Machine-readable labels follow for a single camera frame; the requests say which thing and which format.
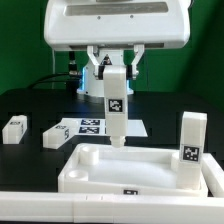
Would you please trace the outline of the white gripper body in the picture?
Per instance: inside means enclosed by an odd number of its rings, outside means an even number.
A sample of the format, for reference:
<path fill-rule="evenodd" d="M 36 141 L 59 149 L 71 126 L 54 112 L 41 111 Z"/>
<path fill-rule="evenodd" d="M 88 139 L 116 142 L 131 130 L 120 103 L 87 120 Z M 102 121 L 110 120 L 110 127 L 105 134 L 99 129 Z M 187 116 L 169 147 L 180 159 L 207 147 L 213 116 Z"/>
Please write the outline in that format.
<path fill-rule="evenodd" d="M 190 37 L 189 6 L 190 0 L 49 0 L 44 38 L 56 51 L 181 48 Z"/>

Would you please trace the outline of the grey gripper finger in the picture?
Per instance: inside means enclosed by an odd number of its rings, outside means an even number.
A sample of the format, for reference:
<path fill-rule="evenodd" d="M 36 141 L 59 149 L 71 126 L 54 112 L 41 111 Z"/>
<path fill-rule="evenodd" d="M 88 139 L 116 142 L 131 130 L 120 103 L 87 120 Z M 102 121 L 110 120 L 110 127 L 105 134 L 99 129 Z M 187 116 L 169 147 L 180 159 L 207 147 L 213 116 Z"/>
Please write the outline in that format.
<path fill-rule="evenodd" d="M 139 74 L 138 63 L 140 62 L 145 51 L 143 44 L 137 44 L 134 46 L 134 59 L 130 65 L 126 66 L 126 79 L 135 80 Z"/>
<path fill-rule="evenodd" d="M 91 45 L 87 47 L 87 55 L 94 66 L 94 77 L 97 80 L 102 80 L 105 69 L 105 66 L 102 64 L 102 61 L 106 56 L 106 52 L 104 50 L 99 49 L 97 46 Z"/>

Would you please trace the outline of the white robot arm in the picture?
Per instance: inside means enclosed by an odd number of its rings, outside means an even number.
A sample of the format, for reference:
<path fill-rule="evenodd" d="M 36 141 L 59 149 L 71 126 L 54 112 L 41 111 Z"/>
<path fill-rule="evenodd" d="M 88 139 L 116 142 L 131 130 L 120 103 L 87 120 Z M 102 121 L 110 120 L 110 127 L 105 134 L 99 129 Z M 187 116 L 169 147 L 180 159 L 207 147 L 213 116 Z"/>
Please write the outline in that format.
<path fill-rule="evenodd" d="M 175 49 L 189 40 L 191 0 L 48 0 L 44 38 L 56 51 L 85 51 L 95 87 L 104 79 L 104 58 L 132 49 L 126 77 L 138 75 L 147 49 Z"/>

